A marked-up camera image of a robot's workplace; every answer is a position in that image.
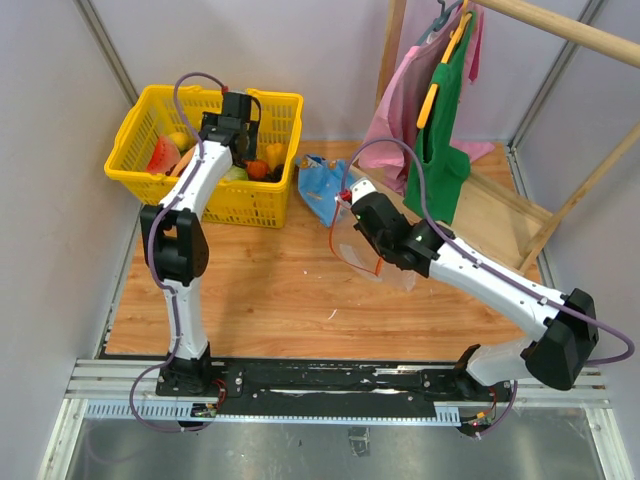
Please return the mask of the clear zip top bag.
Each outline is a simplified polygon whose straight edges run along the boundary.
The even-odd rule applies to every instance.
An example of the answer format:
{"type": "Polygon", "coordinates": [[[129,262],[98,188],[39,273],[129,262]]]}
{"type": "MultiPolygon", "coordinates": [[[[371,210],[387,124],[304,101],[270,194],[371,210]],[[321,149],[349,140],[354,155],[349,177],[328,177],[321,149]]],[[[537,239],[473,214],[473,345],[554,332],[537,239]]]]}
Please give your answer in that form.
{"type": "Polygon", "coordinates": [[[329,227],[329,248],[335,257],[368,281],[410,292],[416,285],[417,275],[385,262],[356,226],[350,206],[337,196],[329,227]]]}

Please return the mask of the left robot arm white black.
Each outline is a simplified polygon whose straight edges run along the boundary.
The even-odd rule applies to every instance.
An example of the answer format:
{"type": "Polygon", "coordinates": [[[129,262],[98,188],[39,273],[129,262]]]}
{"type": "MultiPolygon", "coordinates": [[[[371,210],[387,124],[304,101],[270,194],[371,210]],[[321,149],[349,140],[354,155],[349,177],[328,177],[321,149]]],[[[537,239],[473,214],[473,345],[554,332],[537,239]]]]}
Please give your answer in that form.
{"type": "Polygon", "coordinates": [[[205,112],[191,160],[159,205],[140,213],[144,254],[165,296],[171,340],[158,367],[160,396],[204,396],[221,382],[214,379],[210,344],[201,310],[201,277],[209,247],[201,225],[217,184],[233,166],[256,157],[260,121],[251,118],[257,99],[246,93],[223,94],[219,113],[205,112]]]}

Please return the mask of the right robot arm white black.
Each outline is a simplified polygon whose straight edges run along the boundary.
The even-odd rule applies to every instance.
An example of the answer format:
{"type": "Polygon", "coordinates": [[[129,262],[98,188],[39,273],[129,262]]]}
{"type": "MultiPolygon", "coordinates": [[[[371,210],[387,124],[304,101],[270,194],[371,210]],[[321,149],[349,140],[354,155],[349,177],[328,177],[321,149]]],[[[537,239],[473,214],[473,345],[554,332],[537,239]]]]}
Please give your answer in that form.
{"type": "Polygon", "coordinates": [[[462,354],[452,377],[460,397],[474,400],[489,386],[524,378],[560,391],[574,386],[599,340],[596,327],[582,319],[595,312],[589,294],[530,282],[474,252],[447,228],[410,223],[370,183],[351,194],[354,228],[385,262],[462,290],[523,331],[519,340],[476,344],[462,354]]]}

